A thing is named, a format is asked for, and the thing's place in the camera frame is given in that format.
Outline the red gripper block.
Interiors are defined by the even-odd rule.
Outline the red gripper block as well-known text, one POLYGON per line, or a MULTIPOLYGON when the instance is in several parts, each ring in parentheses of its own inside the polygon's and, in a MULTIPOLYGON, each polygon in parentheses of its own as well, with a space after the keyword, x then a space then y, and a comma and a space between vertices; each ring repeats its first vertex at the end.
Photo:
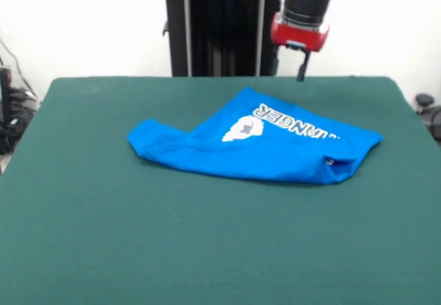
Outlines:
POLYGON ((326 23, 319 27, 300 26, 284 20, 281 12, 277 12, 271 22, 270 37, 274 45, 304 50, 304 60, 296 77, 298 82, 305 80, 310 52, 321 51, 328 34, 329 25, 326 23))

